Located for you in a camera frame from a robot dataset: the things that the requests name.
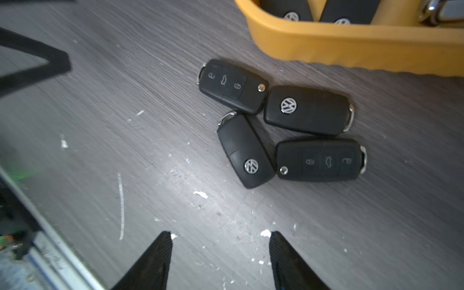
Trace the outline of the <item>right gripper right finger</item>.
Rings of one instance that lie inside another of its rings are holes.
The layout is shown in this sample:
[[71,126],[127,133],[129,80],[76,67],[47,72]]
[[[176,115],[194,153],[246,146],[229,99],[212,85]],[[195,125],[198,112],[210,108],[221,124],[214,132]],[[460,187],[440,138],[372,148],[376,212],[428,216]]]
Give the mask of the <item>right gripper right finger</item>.
[[280,232],[272,232],[269,255],[277,290],[329,290]]

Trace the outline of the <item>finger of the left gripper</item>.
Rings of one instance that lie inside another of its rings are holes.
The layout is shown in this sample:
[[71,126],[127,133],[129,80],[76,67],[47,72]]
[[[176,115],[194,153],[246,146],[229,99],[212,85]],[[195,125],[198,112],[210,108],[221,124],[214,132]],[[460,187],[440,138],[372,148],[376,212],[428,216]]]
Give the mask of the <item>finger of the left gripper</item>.
[[48,61],[41,66],[2,76],[1,97],[68,73],[72,69],[68,53],[10,30],[1,29],[1,46]]

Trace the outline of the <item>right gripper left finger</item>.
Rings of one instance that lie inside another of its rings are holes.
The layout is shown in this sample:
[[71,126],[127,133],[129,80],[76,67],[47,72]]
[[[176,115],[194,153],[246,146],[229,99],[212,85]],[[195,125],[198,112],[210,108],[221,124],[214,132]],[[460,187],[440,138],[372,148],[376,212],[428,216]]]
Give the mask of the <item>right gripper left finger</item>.
[[112,289],[166,290],[172,249],[171,232],[161,232]]

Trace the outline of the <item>black car key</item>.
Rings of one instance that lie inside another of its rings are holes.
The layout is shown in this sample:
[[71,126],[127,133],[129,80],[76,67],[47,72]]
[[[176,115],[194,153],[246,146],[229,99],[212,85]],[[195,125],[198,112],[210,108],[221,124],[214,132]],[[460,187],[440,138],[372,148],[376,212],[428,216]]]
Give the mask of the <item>black car key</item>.
[[346,96],[323,89],[276,86],[264,107],[265,123],[291,131],[336,136],[347,132],[355,109]]
[[217,136],[243,186],[254,189],[274,178],[276,171],[248,118],[236,111],[218,121]]
[[367,167],[366,148],[353,139],[282,141],[275,157],[279,178],[289,181],[351,181]]
[[369,25],[380,0],[327,0],[320,22]]
[[269,82],[260,75],[218,59],[202,66],[197,84],[211,99],[252,116],[261,112],[269,89]]
[[260,0],[262,10],[289,21],[312,22],[313,16],[307,0]]

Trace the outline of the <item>white key fob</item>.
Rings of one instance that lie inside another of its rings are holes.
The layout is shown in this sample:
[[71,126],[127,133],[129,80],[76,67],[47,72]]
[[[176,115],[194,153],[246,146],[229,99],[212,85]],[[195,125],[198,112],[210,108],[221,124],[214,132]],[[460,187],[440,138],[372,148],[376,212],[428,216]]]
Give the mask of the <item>white key fob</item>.
[[418,8],[418,21],[430,26],[462,24],[464,0],[425,0]]

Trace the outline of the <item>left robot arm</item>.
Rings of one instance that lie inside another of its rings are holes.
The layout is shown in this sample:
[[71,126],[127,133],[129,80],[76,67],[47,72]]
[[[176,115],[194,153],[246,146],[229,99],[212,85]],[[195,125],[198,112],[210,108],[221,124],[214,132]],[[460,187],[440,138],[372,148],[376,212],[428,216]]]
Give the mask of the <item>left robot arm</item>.
[[[35,68],[1,76],[1,97],[72,70],[68,53],[10,30],[1,29],[1,46],[47,61]],[[28,253],[41,228],[15,197],[5,177],[1,174],[1,251],[12,251],[15,259],[20,260]]]

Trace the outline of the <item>yellow plastic storage box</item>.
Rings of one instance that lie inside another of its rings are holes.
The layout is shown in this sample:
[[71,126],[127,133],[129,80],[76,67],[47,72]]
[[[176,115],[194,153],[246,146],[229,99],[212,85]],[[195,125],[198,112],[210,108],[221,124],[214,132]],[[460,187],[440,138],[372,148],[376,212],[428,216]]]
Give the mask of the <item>yellow plastic storage box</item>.
[[277,18],[259,1],[236,1],[255,44],[274,59],[394,73],[464,74],[464,28],[419,23],[420,1],[381,1],[370,25],[319,21],[325,1],[309,1],[313,22]]

